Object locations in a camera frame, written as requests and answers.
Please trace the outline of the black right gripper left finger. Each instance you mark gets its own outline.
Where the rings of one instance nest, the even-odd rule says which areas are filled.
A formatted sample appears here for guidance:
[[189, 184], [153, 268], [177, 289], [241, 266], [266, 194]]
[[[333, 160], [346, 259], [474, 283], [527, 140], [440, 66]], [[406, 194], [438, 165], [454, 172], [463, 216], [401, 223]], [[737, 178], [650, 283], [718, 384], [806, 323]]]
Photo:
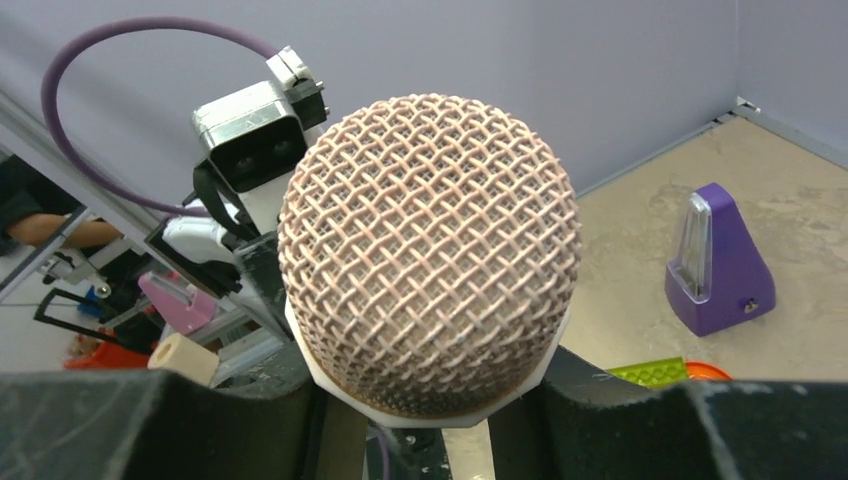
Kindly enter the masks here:
[[5, 479], [309, 479], [316, 389], [298, 349], [212, 389], [160, 370], [5, 374]]

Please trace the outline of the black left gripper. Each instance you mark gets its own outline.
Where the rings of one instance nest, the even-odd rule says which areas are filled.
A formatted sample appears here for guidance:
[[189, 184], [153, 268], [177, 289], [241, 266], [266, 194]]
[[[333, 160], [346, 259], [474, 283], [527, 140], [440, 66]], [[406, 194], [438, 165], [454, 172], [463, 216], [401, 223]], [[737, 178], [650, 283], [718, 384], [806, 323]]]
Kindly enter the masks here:
[[286, 292], [278, 263], [278, 237], [268, 232], [234, 250], [242, 281], [258, 295], [266, 311], [261, 324], [280, 339], [294, 340], [285, 318]]

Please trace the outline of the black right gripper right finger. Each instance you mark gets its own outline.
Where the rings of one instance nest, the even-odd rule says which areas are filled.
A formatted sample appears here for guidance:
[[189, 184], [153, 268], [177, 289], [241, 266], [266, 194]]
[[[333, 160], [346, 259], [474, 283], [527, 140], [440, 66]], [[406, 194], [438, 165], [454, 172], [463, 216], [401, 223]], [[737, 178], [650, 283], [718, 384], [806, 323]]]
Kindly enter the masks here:
[[847, 387], [687, 381], [650, 390], [559, 348], [488, 420], [499, 479], [843, 479]]

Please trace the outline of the pink microphone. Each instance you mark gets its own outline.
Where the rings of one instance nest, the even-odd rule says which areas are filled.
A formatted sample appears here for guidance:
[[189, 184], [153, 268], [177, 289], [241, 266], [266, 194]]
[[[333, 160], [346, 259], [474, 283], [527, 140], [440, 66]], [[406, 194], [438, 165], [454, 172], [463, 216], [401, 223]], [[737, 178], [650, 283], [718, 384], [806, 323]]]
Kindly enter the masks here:
[[378, 101], [289, 182], [285, 317], [314, 382], [375, 423], [472, 427], [540, 384], [580, 228], [568, 174], [524, 121], [458, 96]]

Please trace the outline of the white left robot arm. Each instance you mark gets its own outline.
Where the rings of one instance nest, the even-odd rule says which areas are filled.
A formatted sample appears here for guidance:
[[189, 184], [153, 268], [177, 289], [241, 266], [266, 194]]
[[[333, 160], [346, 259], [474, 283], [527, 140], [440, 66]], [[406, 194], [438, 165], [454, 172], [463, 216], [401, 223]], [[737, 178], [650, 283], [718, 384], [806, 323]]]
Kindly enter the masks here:
[[159, 223], [145, 245], [194, 286], [247, 314], [283, 341], [285, 289], [276, 266], [277, 237], [242, 240], [211, 218], [173, 217]]

